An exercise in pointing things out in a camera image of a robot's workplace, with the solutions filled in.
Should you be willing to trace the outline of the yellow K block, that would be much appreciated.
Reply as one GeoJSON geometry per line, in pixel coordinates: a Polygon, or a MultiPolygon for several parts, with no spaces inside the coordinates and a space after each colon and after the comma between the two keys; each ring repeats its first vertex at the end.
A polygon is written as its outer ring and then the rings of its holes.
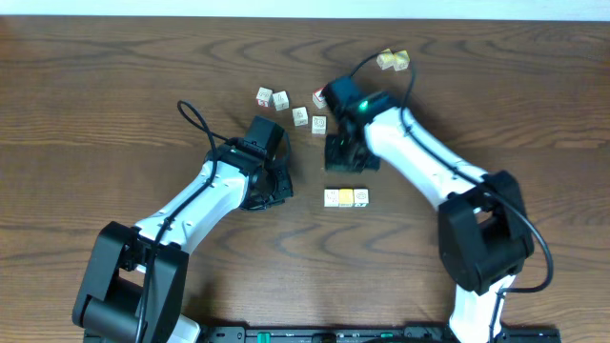
{"type": "Polygon", "coordinates": [[[355,204],[355,194],[353,189],[338,190],[338,206],[352,207],[355,204]]]}

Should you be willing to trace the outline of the yellow M airplane block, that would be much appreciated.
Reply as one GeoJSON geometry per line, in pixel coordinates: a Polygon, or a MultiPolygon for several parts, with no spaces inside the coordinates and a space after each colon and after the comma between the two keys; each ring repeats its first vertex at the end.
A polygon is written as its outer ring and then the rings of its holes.
{"type": "Polygon", "coordinates": [[[355,207],[367,207],[369,205],[370,196],[368,189],[353,189],[353,192],[355,207]]]}

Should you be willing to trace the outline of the green Z cat block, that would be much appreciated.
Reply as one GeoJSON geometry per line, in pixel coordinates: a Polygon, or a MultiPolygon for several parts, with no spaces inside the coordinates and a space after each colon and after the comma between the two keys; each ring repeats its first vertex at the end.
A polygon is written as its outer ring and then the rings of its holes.
{"type": "Polygon", "coordinates": [[[339,206],[339,190],[325,189],[324,190],[324,206],[327,208],[339,206]]]}

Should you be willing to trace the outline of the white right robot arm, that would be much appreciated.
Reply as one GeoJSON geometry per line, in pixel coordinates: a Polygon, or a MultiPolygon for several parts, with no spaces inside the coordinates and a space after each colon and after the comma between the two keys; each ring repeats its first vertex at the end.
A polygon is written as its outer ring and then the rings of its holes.
{"type": "Polygon", "coordinates": [[[321,91],[338,125],[326,142],[329,170],[397,169],[437,212],[438,253],[456,282],[449,328],[459,342],[491,342],[501,333],[509,288],[534,252],[517,180],[462,159],[386,91],[367,94],[343,76],[321,91]]]}

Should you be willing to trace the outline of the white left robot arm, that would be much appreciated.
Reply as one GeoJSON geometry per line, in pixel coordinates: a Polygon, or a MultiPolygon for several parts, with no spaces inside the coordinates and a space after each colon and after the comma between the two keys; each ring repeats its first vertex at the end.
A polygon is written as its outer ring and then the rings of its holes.
{"type": "Polygon", "coordinates": [[[242,138],[206,155],[180,194],[131,227],[97,235],[72,310],[86,342],[196,342],[201,326],[181,312],[191,254],[235,209],[264,211],[293,196],[287,132],[257,116],[242,138]]]}

